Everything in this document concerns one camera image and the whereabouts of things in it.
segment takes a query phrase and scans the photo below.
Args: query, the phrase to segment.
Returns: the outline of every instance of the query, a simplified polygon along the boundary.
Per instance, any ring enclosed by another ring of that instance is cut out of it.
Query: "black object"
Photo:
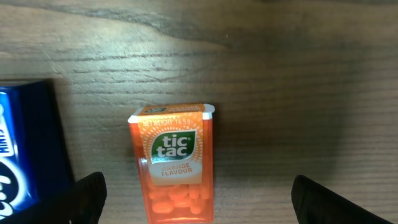
[[[11,215],[0,224],[97,224],[105,199],[104,175],[95,172],[66,192]]]
[[[294,180],[292,201],[300,224],[391,224],[303,175]]]

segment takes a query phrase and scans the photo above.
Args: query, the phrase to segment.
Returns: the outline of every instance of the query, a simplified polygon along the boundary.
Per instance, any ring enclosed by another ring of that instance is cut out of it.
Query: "wooden table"
[[[100,223],[146,223],[127,119],[215,114],[215,223],[297,223],[305,174],[398,222],[398,5],[391,0],[0,0],[0,77],[53,78]]]

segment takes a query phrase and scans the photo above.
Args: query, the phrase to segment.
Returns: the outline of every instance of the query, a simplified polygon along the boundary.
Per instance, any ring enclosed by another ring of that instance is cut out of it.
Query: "wood grain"
[[[398,4],[391,0],[0,0],[0,77],[53,78],[100,223],[146,223],[127,119],[215,114],[215,223],[297,223],[304,174],[398,222]]]

